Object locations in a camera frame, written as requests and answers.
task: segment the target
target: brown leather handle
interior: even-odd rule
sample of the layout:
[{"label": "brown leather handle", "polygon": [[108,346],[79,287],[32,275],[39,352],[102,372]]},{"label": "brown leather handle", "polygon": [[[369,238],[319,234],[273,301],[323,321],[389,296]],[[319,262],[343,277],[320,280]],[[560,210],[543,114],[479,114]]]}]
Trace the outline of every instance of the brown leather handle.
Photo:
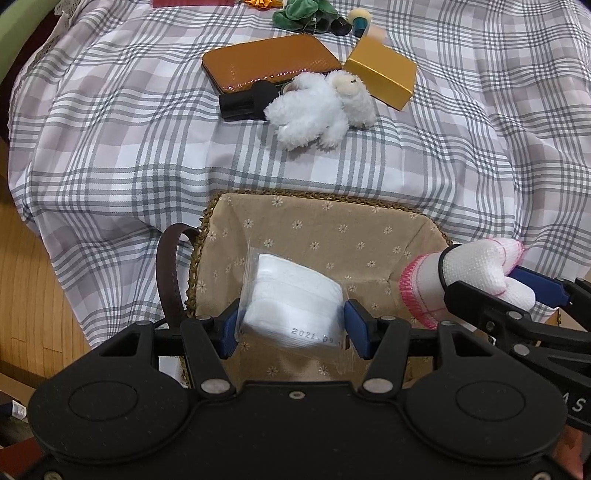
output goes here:
[{"label": "brown leather handle", "polygon": [[156,285],[164,317],[171,328],[179,327],[187,316],[177,277],[177,247],[183,234],[195,243],[199,230],[184,223],[175,223],[164,231],[156,250]]}]

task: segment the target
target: white cotton pad pack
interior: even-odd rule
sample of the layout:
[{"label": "white cotton pad pack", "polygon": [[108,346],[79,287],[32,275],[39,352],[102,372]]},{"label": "white cotton pad pack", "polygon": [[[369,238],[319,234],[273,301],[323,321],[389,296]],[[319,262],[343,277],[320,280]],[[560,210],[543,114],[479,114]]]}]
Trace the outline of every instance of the white cotton pad pack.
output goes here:
[{"label": "white cotton pad pack", "polygon": [[345,337],[343,291],[315,270],[276,255],[260,253],[245,279],[239,325],[281,348],[341,350]]}]

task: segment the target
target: white label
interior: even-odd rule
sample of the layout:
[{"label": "white label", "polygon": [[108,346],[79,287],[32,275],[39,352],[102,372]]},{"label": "white label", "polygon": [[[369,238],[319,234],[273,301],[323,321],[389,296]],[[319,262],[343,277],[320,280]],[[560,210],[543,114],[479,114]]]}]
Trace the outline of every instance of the white label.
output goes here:
[{"label": "white label", "polygon": [[584,398],[580,398],[577,400],[577,404],[576,406],[574,406],[572,408],[573,411],[581,411],[583,410],[583,405],[587,403],[587,400],[585,400]]},{"label": "white label", "polygon": [[12,401],[12,416],[19,420],[24,420],[27,416],[27,408],[18,403],[17,401]]}]

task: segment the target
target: wooden floor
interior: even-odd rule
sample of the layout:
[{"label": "wooden floor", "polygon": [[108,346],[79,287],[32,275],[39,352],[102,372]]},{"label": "wooden floor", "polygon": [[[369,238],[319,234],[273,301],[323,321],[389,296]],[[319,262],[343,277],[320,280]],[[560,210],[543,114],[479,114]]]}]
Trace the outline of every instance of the wooden floor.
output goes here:
[{"label": "wooden floor", "polygon": [[[0,166],[5,145],[0,141]],[[89,350],[41,241],[0,176],[0,372],[32,387]]]}]

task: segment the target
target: green plush toy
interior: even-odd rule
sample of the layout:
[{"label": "green plush toy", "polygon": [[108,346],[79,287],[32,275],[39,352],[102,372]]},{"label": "green plush toy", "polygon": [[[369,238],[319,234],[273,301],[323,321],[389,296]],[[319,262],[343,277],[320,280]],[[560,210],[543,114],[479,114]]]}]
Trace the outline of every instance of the green plush toy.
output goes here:
[{"label": "green plush toy", "polygon": [[339,16],[328,0],[287,0],[273,14],[273,24],[290,32],[327,33]]}]

